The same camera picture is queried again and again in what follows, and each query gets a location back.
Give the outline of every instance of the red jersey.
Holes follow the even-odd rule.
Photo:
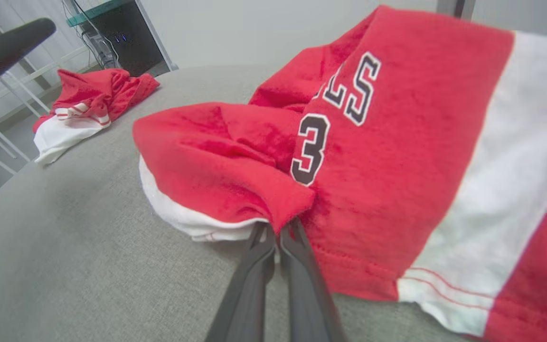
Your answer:
[[[547,38],[380,6],[249,104],[139,119],[141,181],[199,241],[299,216],[334,292],[547,340]]]

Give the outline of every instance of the white stripe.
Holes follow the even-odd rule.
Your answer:
[[[93,116],[95,119],[98,120],[100,124],[108,123],[109,122],[109,115],[105,116]]]
[[[482,336],[546,211],[547,38],[517,33],[462,184],[397,282],[399,300],[419,303],[451,331]]]
[[[187,233],[194,241],[245,240],[250,236],[256,222],[268,222],[264,218],[246,219],[237,223],[223,222],[176,203],[158,189],[156,179],[145,164],[143,156],[139,159],[139,174],[143,191],[155,212],[172,227]]]
[[[70,108],[56,108],[56,109],[54,109],[54,114],[57,115],[59,120],[68,120],[68,119],[71,119],[72,117],[77,117],[77,116],[82,115],[83,113],[85,113],[85,111],[87,111],[89,109],[87,104],[84,104],[83,102],[80,102],[80,103],[76,104],[74,107],[75,108],[73,108],[73,107],[70,107]]]

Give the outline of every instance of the jersey number 3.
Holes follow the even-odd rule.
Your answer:
[[[310,186],[322,162],[330,122],[324,115],[307,114],[301,119],[299,136],[305,137],[301,149],[301,159],[292,159],[291,174],[295,181]]]

